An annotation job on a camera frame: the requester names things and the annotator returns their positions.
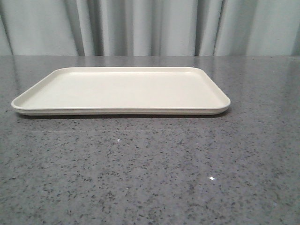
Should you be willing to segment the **grey-green pleated curtain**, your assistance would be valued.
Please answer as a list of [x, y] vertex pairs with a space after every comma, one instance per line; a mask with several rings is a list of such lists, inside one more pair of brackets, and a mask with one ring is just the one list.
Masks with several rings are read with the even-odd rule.
[[299, 55], [297, 0], [3, 0], [1, 55]]

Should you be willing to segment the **cream rectangular plastic tray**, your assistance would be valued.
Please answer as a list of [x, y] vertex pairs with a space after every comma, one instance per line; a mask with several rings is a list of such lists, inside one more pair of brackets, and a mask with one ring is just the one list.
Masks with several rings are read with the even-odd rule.
[[229, 97], [195, 67], [68, 67], [16, 97], [20, 114], [216, 115]]

